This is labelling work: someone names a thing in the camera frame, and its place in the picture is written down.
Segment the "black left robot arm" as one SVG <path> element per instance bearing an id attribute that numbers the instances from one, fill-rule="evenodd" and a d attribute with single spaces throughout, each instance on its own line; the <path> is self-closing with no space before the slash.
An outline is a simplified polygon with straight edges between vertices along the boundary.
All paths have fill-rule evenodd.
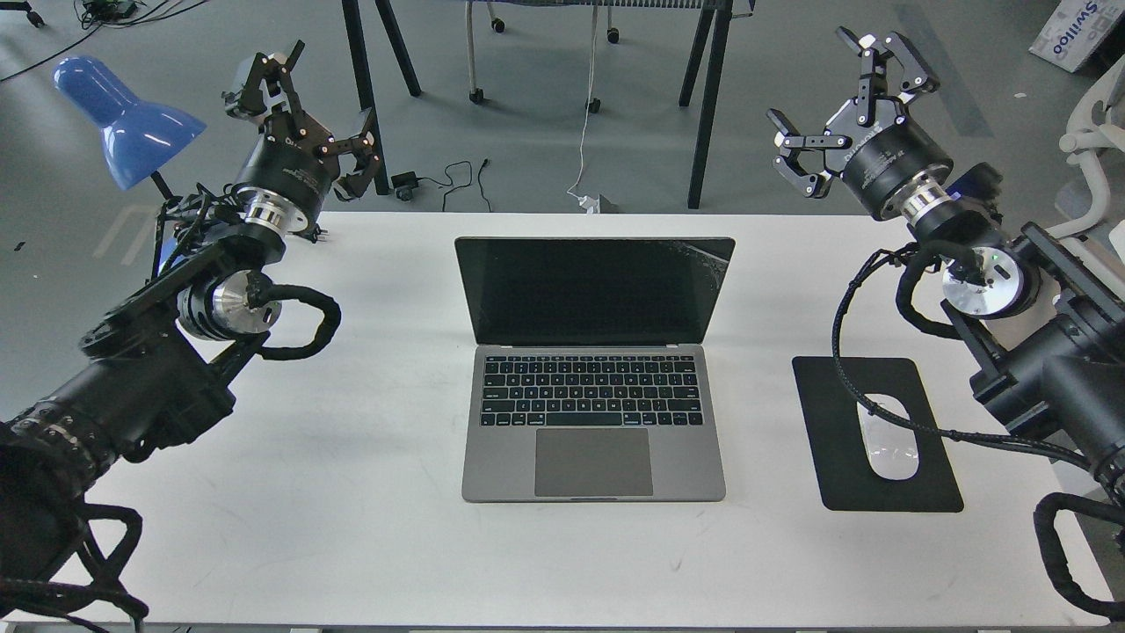
<path id="1" fill-rule="evenodd" d="M 3 614 L 86 626 L 76 611 L 109 602 L 142 630 L 148 606 L 120 581 L 143 528 L 138 512 L 87 501 L 125 458 L 194 442 L 236 405 L 230 385 L 253 358 L 292 361 L 325 349 L 340 306 L 266 275 L 289 234 L 320 237 L 328 193 L 362 196 L 381 157 L 374 108 L 339 141 L 302 108 L 292 71 L 304 44 L 245 61 L 226 114 L 256 124 L 256 147 L 220 193 L 164 196 L 148 283 L 88 331 L 89 364 L 3 423 Z"/>

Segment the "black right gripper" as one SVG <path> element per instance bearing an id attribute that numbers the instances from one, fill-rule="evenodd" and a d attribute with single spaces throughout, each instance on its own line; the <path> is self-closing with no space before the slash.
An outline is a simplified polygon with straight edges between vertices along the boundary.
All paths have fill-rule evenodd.
<path id="1" fill-rule="evenodd" d="M 878 221 L 897 216 L 892 197 L 917 175 L 945 183 L 954 161 L 914 120 L 907 107 L 936 92 L 940 78 L 912 40 L 901 33 L 857 36 L 843 25 L 835 34 L 860 57 L 860 84 L 839 134 L 800 134 L 783 112 L 768 109 L 777 129 L 773 165 L 804 198 L 824 198 L 840 178 L 865 211 Z M 824 168 L 809 170 L 803 159 L 820 156 Z"/>

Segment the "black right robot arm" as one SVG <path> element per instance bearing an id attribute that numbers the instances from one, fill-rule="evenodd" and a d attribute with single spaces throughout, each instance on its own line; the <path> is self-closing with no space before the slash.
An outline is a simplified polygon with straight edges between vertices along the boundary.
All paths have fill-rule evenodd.
<path id="1" fill-rule="evenodd" d="M 1058 536 L 1060 512 L 1122 525 L 1122 252 L 1084 244 L 1109 211 L 1101 163 L 1122 150 L 1122 63 L 1090 88 L 1058 141 L 1080 168 L 1092 204 L 1055 227 L 1029 221 L 1009 236 L 997 208 L 1000 173 L 981 162 L 950 180 L 953 162 L 918 125 L 908 105 L 936 92 L 939 76 L 902 33 L 836 31 L 860 58 L 854 97 L 803 134 L 772 109 L 774 168 L 806 198 L 840 181 L 873 220 L 904 219 L 912 239 L 876 250 L 849 281 L 832 317 L 832 368 L 852 400 L 896 427 L 981 447 L 1048 456 L 1077 465 L 1106 501 L 1051 492 L 1033 525 L 1048 581 L 1076 608 L 1122 621 L 1122 602 L 1084 593 Z M 964 344 L 979 365 L 974 400 L 999 421 L 1001 435 L 924 427 L 860 391 L 840 355 L 842 328 L 860 286 L 880 266 L 903 268 L 896 309 L 924 335 Z"/>

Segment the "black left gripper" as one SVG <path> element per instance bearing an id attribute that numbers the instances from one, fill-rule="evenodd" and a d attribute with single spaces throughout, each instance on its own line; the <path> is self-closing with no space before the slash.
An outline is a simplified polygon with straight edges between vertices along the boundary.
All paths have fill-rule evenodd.
<path id="1" fill-rule="evenodd" d="M 243 221 L 276 234 L 320 234 L 317 217 L 330 186 L 338 200 L 361 198 L 374 183 L 381 157 L 376 148 L 376 108 L 360 112 L 359 132 L 333 141 L 320 121 L 304 114 L 292 84 L 292 67 L 304 52 L 295 40 L 289 53 L 256 53 L 222 92 L 224 112 L 256 125 L 256 147 L 236 177 L 233 195 Z M 352 156 L 343 173 L 340 157 Z"/>

